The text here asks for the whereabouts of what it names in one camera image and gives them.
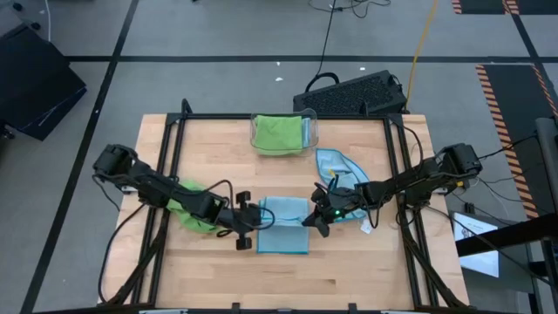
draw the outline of light blue cloth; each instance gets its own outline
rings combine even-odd
[[[355,188],[355,184],[369,181],[368,176],[361,167],[336,149],[318,148],[316,150],[316,164],[317,172],[326,186],[333,179],[330,170],[339,175],[339,180],[337,181],[338,188]],[[337,218],[336,222],[345,222],[364,217],[366,217],[366,212],[358,209],[349,213],[345,218]]]
[[[303,118],[303,147],[310,146],[310,118]]]
[[[302,225],[309,214],[308,201],[269,196],[260,200],[259,205],[272,211],[276,222],[271,228],[258,231],[256,253],[308,254],[310,231]],[[271,219],[267,211],[262,211],[262,225]]]

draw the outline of wooden table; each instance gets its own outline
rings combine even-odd
[[[156,168],[164,122],[165,115],[146,115],[139,130],[135,149],[152,168]],[[432,156],[425,117],[406,115],[404,122],[418,134],[425,157]],[[391,177],[381,121],[320,120],[319,129],[319,147],[338,149],[373,181]],[[170,168],[175,132],[166,169]],[[401,171],[404,167],[395,126],[392,133]],[[419,149],[411,133],[407,132],[406,138],[415,165],[419,162]],[[249,190],[252,201],[268,195],[310,198],[313,183],[319,181],[314,154],[289,158],[257,155],[249,144],[246,119],[187,120],[178,175],[206,186],[229,179],[235,193]],[[228,195],[226,186],[214,192]],[[446,211],[442,196],[433,196],[431,203]],[[137,195],[125,196],[119,223],[138,206]],[[157,306],[229,309],[233,302],[240,302],[242,308],[248,309],[345,310],[347,303],[357,303],[360,310],[410,310],[412,298],[401,232],[395,223],[396,211],[394,200],[385,204],[378,228],[369,235],[360,230],[358,222],[331,225],[328,238],[310,229],[307,256],[257,255],[254,249],[236,251],[235,236],[219,239],[199,235],[182,228],[172,216]],[[146,213],[145,209],[134,217],[112,245],[103,282],[107,297],[116,292],[138,261]],[[468,303],[450,222],[432,211],[422,213],[433,267],[455,295]],[[255,235],[252,238],[255,247]],[[422,302],[428,304],[418,264],[417,270]],[[146,272],[145,283],[150,282],[151,274],[151,270]],[[142,300],[146,300],[148,291],[148,285],[144,287]]]

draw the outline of wire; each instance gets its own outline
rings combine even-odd
[[[412,79],[414,78],[415,75],[415,67],[417,65],[417,59],[419,58],[420,51],[422,50],[422,46],[425,43],[426,34],[428,34],[428,29],[430,28],[430,22],[434,19],[434,15],[436,14],[437,7],[438,7],[438,0],[434,0],[432,4],[432,8],[430,9],[430,13],[428,14],[428,18],[426,19],[426,25],[424,30],[422,31],[422,36],[420,37],[420,41],[418,42],[417,50],[415,51],[415,56],[412,58],[411,74],[409,75],[409,85],[407,86],[407,101],[405,102],[405,110],[407,110],[409,101],[411,101]]]
[[[217,232],[217,237],[228,236],[232,233],[233,233],[233,230],[231,230],[231,229],[221,230],[221,231]]]
[[[500,253],[502,256],[504,256],[505,258],[507,258],[510,262],[514,263],[515,265],[517,265],[519,268],[521,268],[523,271],[525,271],[527,274],[529,274],[531,277],[536,278],[541,280],[542,282],[546,283],[550,289],[552,289],[555,293],[558,293],[558,289],[556,289],[556,286],[554,286],[551,282],[549,282],[547,279],[535,274],[533,271],[531,271],[530,269],[526,268],[525,266],[523,266],[521,263],[517,262],[515,259],[513,259],[511,256],[509,256],[508,254],[502,252],[500,249],[496,248],[496,246],[494,244],[492,244],[491,242],[489,242],[487,239],[485,239],[484,236],[482,235],[478,235],[476,233],[474,233],[472,230],[470,230],[468,227],[466,227],[463,223],[461,223],[460,221],[458,221],[457,219],[451,217],[450,215],[448,215],[447,213],[436,209],[436,208],[432,208],[430,206],[427,206],[430,210],[438,212],[439,214],[444,215],[445,217],[447,217],[447,219],[453,222],[458,223],[463,229],[469,231],[473,236],[475,236],[476,238],[478,238],[479,240],[481,240],[484,244],[486,244],[488,247],[490,247],[491,249],[497,251],[498,253]]]
[[[363,3],[366,3],[366,8],[364,9],[364,15],[359,16],[355,11],[355,8],[358,7],[358,5]],[[387,0],[385,3],[377,3],[371,0],[350,0],[350,9],[352,10],[352,14],[354,14],[355,17],[366,18],[366,16],[368,15],[368,7],[370,7],[371,4],[380,5],[380,6],[389,6],[391,4],[391,0]]]
[[[474,188],[474,187],[478,186],[478,185],[479,185],[479,181],[480,181],[480,178],[477,177],[477,181],[476,181],[470,188]]]
[[[258,208],[259,208],[261,211],[268,212],[268,213],[271,215],[271,222],[270,222],[270,223],[268,223],[267,225],[265,225],[265,226],[263,226],[263,227],[256,227],[256,226],[252,226],[251,224],[249,224],[249,223],[247,223],[247,222],[244,222],[244,221],[242,221],[242,220],[240,220],[240,219],[239,219],[238,221],[239,221],[241,224],[243,224],[244,226],[246,226],[246,227],[248,227],[248,228],[252,228],[252,229],[254,229],[254,230],[258,230],[258,231],[271,228],[271,227],[276,223],[276,215],[275,215],[271,210],[269,210],[269,209],[267,209],[267,208],[263,208],[263,207],[259,207],[259,206],[258,206]]]
[[[355,193],[356,195],[360,196],[362,198],[362,200],[364,201],[364,205],[366,206],[366,215],[368,216],[368,222],[370,223],[370,226],[373,229],[376,229],[378,227],[378,225],[380,224],[380,209],[382,208],[382,206],[384,206],[384,197],[385,197],[385,190],[382,193],[382,196],[380,196],[380,198],[378,199],[378,208],[376,208],[376,224],[374,224],[374,222],[372,222],[372,216],[370,215],[370,208],[368,205],[368,202],[366,201],[366,198],[359,194],[359,193]]]
[[[511,198],[507,198],[507,197],[504,196],[504,195],[501,195],[500,193],[496,192],[490,185],[488,185],[488,183],[484,182],[482,179],[480,179],[480,182],[482,182],[482,184],[484,184],[485,186],[487,186],[487,188],[488,188],[490,191],[492,191],[493,193],[495,193],[495,194],[498,195],[499,197],[503,198],[504,200],[507,200],[507,201],[524,202],[523,200],[514,200],[514,199],[511,199]],[[532,201],[530,201],[530,203],[532,203],[532,204],[534,205],[534,207],[537,208],[537,209],[539,209],[541,212],[543,212],[543,213],[545,213],[545,214],[550,214],[549,211],[547,211],[547,210],[544,209],[544,208],[541,208],[541,207],[537,206],[537,204],[533,203]]]
[[[411,226],[411,224],[412,224],[412,223],[415,221],[415,219],[417,218],[417,214],[419,213],[419,211],[421,210],[421,208],[418,208],[418,209],[410,208],[410,210],[412,211],[412,218],[411,218],[411,220],[408,221],[406,224],[401,223],[401,213],[400,213],[399,211],[395,214],[395,223],[396,223],[398,226],[403,227],[403,228],[406,228],[406,227]]]
[[[322,57],[320,58],[320,67],[317,69],[316,76],[318,76],[318,74],[320,74],[320,71],[322,70],[323,58],[325,57],[325,47],[328,45],[328,38],[330,37],[331,20],[333,19],[333,12],[335,10],[335,3],[336,2],[337,2],[337,0],[333,0],[333,5],[331,6],[330,22],[328,23],[328,30],[325,33],[325,41],[323,42]]]
[[[91,178],[93,179],[93,182],[95,182],[95,184],[97,184],[97,186],[101,189],[101,191],[103,191],[103,195],[105,195],[106,199],[112,204],[114,205],[114,207],[116,208],[116,211],[120,211],[120,206],[111,198],[111,196],[108,195],[108,193],[105,191],[105,188],[103,187],[103,185],[97,181],[97,175],[92,175]]]
[[[502,208],[504,208],[504,211],[506,212],[506,217],[507,219],[509,219],[509,213],[507,211],[506,204],[504,204],[502,199],[498,197],[492,190],[488,190],[488,192],[490,192],[490,194],[494,197],[494,199],[496,199],[496,201],[498,201],[498,203],[502,206]]]
[[[452,194],[453,194],[453,196],[457,197],[458,200],[462,201],[464,204],[467,204],[467,201],[463,201],[463,199],[460,198],[458,195],[456,195],[454,192],[452,192]],[[482,209],[482,208],[479,208],[479,207],[477,207],[477,206],[474,205],[474,204],[473,204],[473,206],[475,207],[475,209],[477,209],[477,210],[479,210],[480,212],[485,213],[486,215],[492,217],[492,218],[493,218],[494,220],[496,220],[497,222],[503,223],[503,224],[505,224],[505,225],[507,225],[507,226],[511,226],[510,223],[502,221],[500,218],[496,217],[495,215],[492,215],[492,214],[488,213],[486,210],[484,210],[484,209]]]
[[[162,182],[161,179],[157,176],[151,176],[151,175],[147,175],[147,176],[149,176],[151,179],[155,179],[159,182]],[[204,194],[204,193],[207,193],[207,192],[211,191],[214,188],[217,188],[218,186],[220,186],[223,183],[227,183],[228,193],[229,193],[229,198],[224,197],[224,199],[226,201],[225,207],[229,206],[230,209],[233,210],[234,209],[233,208],[233,202],[232,202],[232,200],[233,200],[233,184],[229,180],[226,180],[226,179],[218,181],[215,184],[211,185],[209,188],[205,188],[205,189],[202,189],[200,191],[192,191],[192,192],[181,191],[181,190],[177,190],[176,187],[175,187],[175,188],[171,189],[171,191],[170,191],[170,198],[173,198],[174,193],[178,193],[180,195],[190,195],[190,196],[201,195],[201,194]]]
[[[391,120],[391,122],[393,122],[394,125],[404,128],[405,130],[411,132],[412,135],[415,137],[415,140],[417,141],[417,144],[418,144],[418,151],[420,152],[420,162],[418,163],[418,169],[417,169],[416,172],[417,172],[417,173],[420,172],[420,170],[422,169],[422,165],[423,165],[424,162],[425,162],[425,153],[424,153],[424,151],[423,151],[423,149],[422,149],[422,143],[420,142],[419,136],[418,136],[417,133],[414,132],[411,128],[409,128],[409,127],[407,127],[407,126],[400,125],[398,122],[396,122],[396,121],[395,121],[392,117],[390,117],[389,115],[386,116],[386,117],[387,117],[387,119]]]
[[[323,11],[323,12],[331,13],[332,11],[333,11],[333,12],[343,12],[344,10],[352,9],[352,10],[353,10],[353,14],[354,14],[355,16],[357,16],[357,17],[360,17],[360,16],[354,11],[354,8],[358,7],[360,4],[366,3],[366,13],[364,14],[364,17],[366,17],[366,14],[368,14],[368,6],[369,6],[370,4],[376,4],[376,5],[379,5],[379,6],[389,6],[389,5],[391,4],[391,0],[386,0],[385,3],[377,3],[377,2],[374,2],[374,1],[371,1],[371,0],[367,0],[367,1],[355,0],[354,2],[355,2],[356,4],[353,4],[353,3],[352,3],[350,6],[346,6],[346,7],[336,7],[335,9],[324,9],[324,8],[318,8],[318,7],[316,7],[316,6],[313,4],[313,2],[314,2],[314,0],[309,0],[309,1],[308,1],[308,5],[309,5],[312,9],[314,9],[314,10],[320,10],[320,11]]]
[[[46,6],[46,16],[49,22],[48,38],[51,41],[51,7],[49,6],[49,0],[44,0],[44,6]]]
[[[498,182],[502,182],[502,181],[506,181],[506,180],[512,180],[512,179],[517,178],[518,176],[522,176],[522,175],[526,174],[527,172],[531,171],[532,169],[535,169],[536,167],[538,167],[540,165],[544,165],[544,162],[543,161],[537,162],[534,166],[529,167],[526,170],[523,170],[523,172],[521,172],[520,174],[512,175],[511,177],[508,177],[508,178],[498,179],[496,181],[486,181],[486,180],[483,179],[483,181],[485,183],[494,184],[494,183],[498,183]]]
[[[116,237],[116,235],[119,233],[119,231],[122,229],[122,227],[124,227],[124,225],[129,222],[134,216],[136,216],[139,211],[144,208],[146,206],[146,204],[141,204],[141,206],[139,206],[136,210],[134,210],[117,228],[116,230],[114,230],[114,232],[111,235],[111,238],[108,240],[108,244],[106,245],[106,250],[105,250],[105,257],[103,257],[103,263],[101,264],[101,271],[99,272],[99,280],[97,281],[97,293],[99,294],[99,298],[101,299],[102,303],[106,303],[106,299],[105,296],[103,296],[103,287],[102,287],[102,283],[103,283],[103,275],[105,274],[105,266],[106,266],[106,260],[108,258],[108,252],[111,249],[111,245],[112,245],[112,241],[114,240],[114,237]]]
[[[414,144],[412,144],[412,147],[411,147],[411,153],[410,153],[410,157],[411,157],[411,158],[412,158],[412,153],[414,153],[414,151],[415,151],[415,147],[416,147],[417,145],[418,145],[418,142],[417,142],[417,143],[414,143]]]
[[[517,141],[515,141],[515,142],[512,142],[510,145],[508,145],[508,146],[506,146],[506,147],[503,147],[503,148],[501,148],[501,149],[499,149],[499,150],[497,150],[497,151],[495,151],[495,152],[493,152],[493,153],[486,154],[486,155],[484,155],[484,156],[480,156],[480,157],[479,157],[479,160],[481,160],[481,159],[486,159],[486,158],[488,158],[488,157],[490,157],[490,156],[494,156],[494,155],[496,155],[496,154],[498,154],[498,153],[501,153],[501,152],[503,152],[503,151],[505,151],[505,150],[509,150],[510,148],[512,148],[512,147],[514,147],[514,146],[520,144],[521,142],[526,141],[526,140],[529,140],[529,139],[532,139],[532,138],[536,138],[536,135],[529,135],[529,136],[527,136],[526,138],[523,138],[523,139],[521,139],[521,140],[517,140]]]

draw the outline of black metal frame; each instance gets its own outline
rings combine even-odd
[[[399,145],[401,147],[401,153],[403,155],[403,162],[405,169],[411,167],[411,160],[409,155],[409,150],[407,147],[407,141],[405,137],[405,129],[402,127],[403,119],[400,114],[390,115],[389,118],[384,115],[370,115],[370,116],[362,116],[362,115],[318,115],[319,119],[368,119],[368,120],[381,120],[384,123],[384,132],[385,132],[385,140],[387,145],[387,150],[389,154],[390,164],[391,164],[391,172],[392,175],[398,174],[398,162],[397,157],[395,154],[395,146],[393,143],[393,136],[391,132],[391,121],[397,121],[398,123],[395,124],[395,127],[398,129],[398,140]],[[177,171],[178,171],[178,163],[180,159],[180,149],[182,146],[183,135],[185,131],[185,125],[187,119],[250,119],[250,113],[192,113],[192,110],[189,104],[183,100],[182,102],[182,112],[181,113],[168,113],[167,119],[165,122],[165,130],[163,132],[163,138],[161,141],[161,148],[160,148],[160,155],[158,159],[158,165],[156,170],[160,173],[164,172],[164,164],[167,158],[167,150],[170,142],[170,135],[171,130],[174,124],[178,121],[178,132],[176,135],[176,139],[174,142],[174,153],[171,162],[170,168],[170,177],[178,180],[177,178]],[[398,210],[404,211],[401,208],[401,204],[398,202]],[[146,255],[148,248],[150,247],[151,238],[153,235],[153,225],[155,222],[155,216],[157,212],[157,208],[149,208],[149,212],[147,214],[146,219],[146,227],[143,235],[143,240],[141,244],[141,252],[139,258],[141,259]],[[426,243],[425,237],[425,230],[424,225],[422,222],[422,217],[420,213],[415,214],[415,226],[416,226],[416,234],[418,245],[422,251],[422,253],[426,256],[426,259],[429,261],[428,256],[428,248]],[[82,313],[138,313],[139,311],[147,311],[147,310],[157,310],[155,305],[157,301],[157,293],[159,287],[159,279],[160,273],[162,269],[162,259],[163,254],[165,251],[165,240],[167,235],[167,227],[168,227],[168,220],[170,218],[170,212],[163,211],[160,228],[164,230],[164,239],[160,245],[159,251],[155,256],[155,262],[153,265],[153,276],[152,281],[150,283],[149,289],[149,296],[147,303],[140,303],[140,294],[141,289],[143,286],[143,278],[142,276],[138,279],[137,283],[133,287],[132,298],[130,304],[103,304],[99,307],[94,308],[84,308],[84,309],[75,309],[75,310],[65,310],[65,311],[49,311],[49,312],[41,312],[41,313],[59,313],[59,314],[82,314]],[[408,223],[406,215],[401,215],[401,223],[406,224]],[[447,307],[439,307],[438,302],[438,294],[432,284],[432,281],[425,277],[428,298],[429,298],[429,305],[423,305],[421,301],[421,294],[419,288],[419,282],[417,277],[417,271],[415,266],[415,258],[413,257],[411,251],[405,247],[405,260],[408,269],[408,276],[409,276],[409,284],[411,286],[411,296],[413,301],[413,307],[415,311],[430,311],[436,313],[471,313],[469,309],[454,309],[454,308],[447,308]],[[283,313],[283,312],[290,312],[290,313],[297,313],[297,314],[304,314],[304,313],[327,313],[327,314],[344,314],[344,313],[379,313],[380,311],[360,311],[357,309],[356,304],[348,304],[348,310],[340,310],[340,311],[312,311],[312,310],[241,310],[240,304],[233,303],[231,309],[188,309],[188,313],[223,313],[223,314],[240,314],[242,313]],[[491,311],[475,311],[477,313],[492,313]]]
[[[529,268],[539,276],[547,276],[548,281],[554,286],[558,283],[558,269],[556,268],[555,253],[552,247],[552,239],[558,239],[558,215],[542,215],[526,222],[519,222],[502,229],[490,231],[482,236],[498,249],[528,244],[541,241],[543,261],[529,263]],[[469,237],[455,243],[459,256],[470,256],[492,250],[477,237]],[[551,290],[555,309],[558,309],[558,294]],[[538,303],[537,293],[530,296],[530,302]]]

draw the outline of orange and black hazard tape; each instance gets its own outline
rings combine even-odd
[[[500,137],[500,143],[502,147],[510,147],[512,145],[512,140],[509,138],[509,133],[507,132],[506,122],[501,115],[500,107],[498,106],[498,101],[496,101],[496,96],[494,96],[494,91],[490,80],[487,76],[487,71],[483,65],[476,65],[477,74],[479,75],[480,84],[482,85],[482,91],[485,93],[485,98],[487,99],[488,109],[492,114],[492,119],[496,125],[496,132],[498,132],[498,137]],[[523,170],[521,170],[520,162],[517,160],[517,154],[513,147],[504,150],[506,154],[507,164],[512,171],[514,176],[515,187],[520,195],[523,202],[523,208],[528,218],[536,218],[539,216],[536,211],[536,206],[533,204],[533,196],[529,192],[529,187],[523,177]]]
[[[459,0],[452,0],[453,12],[461,14],[461,2]]]
[[[554,114],[555,117],[558,117],[558,110],[556,110],[556,105],[552,100],[550,93],[548,92],[547,84],[544,82],[544,79],[542,79],[542,75],[539,72],[539,69],[537,69],[537,67],[534,65],[531,66],[533,67],[534,74],[537,76],[537,79],[539,80],[539,85],[542,88],[542,92],[544,92],[544,96],[547,99],[550,108],[552,109],[552,113]]]
[[[504,11],[507,14],[520,14],[520,8],[517,6],[518,0],[502,0]]]

